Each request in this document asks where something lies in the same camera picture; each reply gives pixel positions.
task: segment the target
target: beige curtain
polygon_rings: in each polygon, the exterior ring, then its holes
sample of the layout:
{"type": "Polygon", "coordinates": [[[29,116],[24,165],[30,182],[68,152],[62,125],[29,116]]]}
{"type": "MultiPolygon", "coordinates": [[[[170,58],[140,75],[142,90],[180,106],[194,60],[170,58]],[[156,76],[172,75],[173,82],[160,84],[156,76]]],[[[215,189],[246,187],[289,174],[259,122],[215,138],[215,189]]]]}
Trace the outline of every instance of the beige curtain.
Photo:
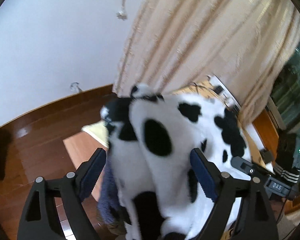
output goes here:
{"type": "Polygon", "coordinates": [[[241,104],[246,125],[264,109],[299,40],[290,0],[145,0],[113,91],[125,96],[144,82],[168,93],[214,74],[241,104]]]}

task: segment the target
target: blue fabric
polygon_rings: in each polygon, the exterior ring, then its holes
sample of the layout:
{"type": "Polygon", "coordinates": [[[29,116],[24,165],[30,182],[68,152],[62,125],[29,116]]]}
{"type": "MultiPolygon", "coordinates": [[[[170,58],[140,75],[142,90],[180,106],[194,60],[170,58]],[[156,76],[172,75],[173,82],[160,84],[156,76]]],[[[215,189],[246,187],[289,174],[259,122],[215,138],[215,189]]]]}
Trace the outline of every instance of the blue fabric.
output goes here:
{"type": "Polygon", "coordinates": [[[208,172],[207,167],[194,149],[190,153],[190,163],[206,197],[210,198],[213,203],[215,203],[218,198],[216,184],[208,172]]]}
{"type": "Polygon", "coordinates": [[[115,217],[115,213],[119,213],[120,203],[117,185],[115,184],[111,169],[111,157],[109,155],[107,156],[105,172],[102,179],[98,209],[106,224],[112,224],[118,221],[118,218],[115,217]]]}

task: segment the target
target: cable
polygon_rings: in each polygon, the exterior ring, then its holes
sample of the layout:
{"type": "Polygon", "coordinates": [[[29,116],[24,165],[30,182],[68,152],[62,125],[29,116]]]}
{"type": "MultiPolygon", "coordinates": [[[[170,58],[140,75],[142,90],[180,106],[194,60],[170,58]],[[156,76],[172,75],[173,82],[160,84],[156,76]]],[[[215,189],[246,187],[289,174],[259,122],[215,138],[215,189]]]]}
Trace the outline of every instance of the cable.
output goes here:
{"type": "Polygon", "coordinates": [[[197,90],[197,94],[199,94],[198,85],[194,82],[192,82],[195,85],[195,90],[197,90]]]}
{"type": "Polygon", "coordinates": [[[286,200],[284,201],[283,206],[282,206],[282,208],[281,208],[281,210],[280,210],[280,213],[279,213],[279,216],[278,216],[277,222],[276,222],[277,224],[278,224],[278,221],[279,221],[279,219],[280,219],[280,217],[281,217],[281,215],[282,215],[282,211],[283,211],[283,209],[284,209],[284,206],[285,206],[287,200],[288,200],[288,199],[286,198],[286,200]]]}
{"type": "Polygon", "coordinates": [[[291,229],[291,231],[284,237],[284,238],[282,238],[282,240],[285,240],[290,234],[291,234],[291,232],[293,231],[293,230],[295,230],[297,227],[294,227],[293,229],[291,229]]]}
{"type": "Polygon", "coordinates": [[[126,11],[126,0],[122,0],[121,11],[117,12],[117,18],[121,20],[126,20],[128,18],[128,14],[126,11]]]}

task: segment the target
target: black and white fabric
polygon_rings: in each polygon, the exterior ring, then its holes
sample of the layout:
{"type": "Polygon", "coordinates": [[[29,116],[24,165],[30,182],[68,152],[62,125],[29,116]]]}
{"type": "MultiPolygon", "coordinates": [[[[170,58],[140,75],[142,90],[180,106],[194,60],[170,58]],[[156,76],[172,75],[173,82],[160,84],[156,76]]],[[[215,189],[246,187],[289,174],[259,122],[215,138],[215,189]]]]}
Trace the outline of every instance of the black and white fabric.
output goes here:
{"type": "MultiPolygon", "coordinates": [[[[230,164],[233,156],[251,161],[250,152],[235,116],[217,99],[162,96],[139,84],[129,98],[105,105],[101,116],[127,240],[188,240],[199,234],[213,202],[191,169],[193,148],[220,171],[250,179],[230,164]]],[[[227,228],[239,206],[236,199],[227,228]]]]}

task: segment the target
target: black cable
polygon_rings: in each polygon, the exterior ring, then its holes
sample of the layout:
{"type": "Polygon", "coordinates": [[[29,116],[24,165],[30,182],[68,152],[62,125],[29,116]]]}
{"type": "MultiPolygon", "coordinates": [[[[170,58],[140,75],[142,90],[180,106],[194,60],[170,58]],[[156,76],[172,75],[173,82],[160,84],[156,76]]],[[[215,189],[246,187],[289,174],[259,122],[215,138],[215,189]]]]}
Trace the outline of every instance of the black cable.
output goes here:
{"type": "Polygon", "coordinates": [[[277,224],[278,224],[278,221],[279,221],[279,219],[280,219],[280,217],[281,217],[281,215],[282,215],[282,211],[283,211],[283,209],[284,209],[284,206],[285,206],[287,200],[288,200],[288,199],[286,198],[286,200],[284,201],[283,206],[282,206],[282,208],[281,208],[281,210],[280,210],[280,213],[279,213],[279,216],[278,216],[277,222],[276,222],[277,224]]]}
{"type": "Polygon", "coordinates": [[[282,238],[282,240],[285,240],[290,234],[291,234],[291,232],[293,231],[293,230],[295,230],[296,229],[296,227],[294,227],[293,229],[291,229],[291,231],[284,237],[284,238],[282,238]]]}
{"type": "Polygon", "coordinates": [[[199,94],[198,85],[194,82],[192,82],[195,85],[195,90],[197,90],[197,94],[199,94]]]}

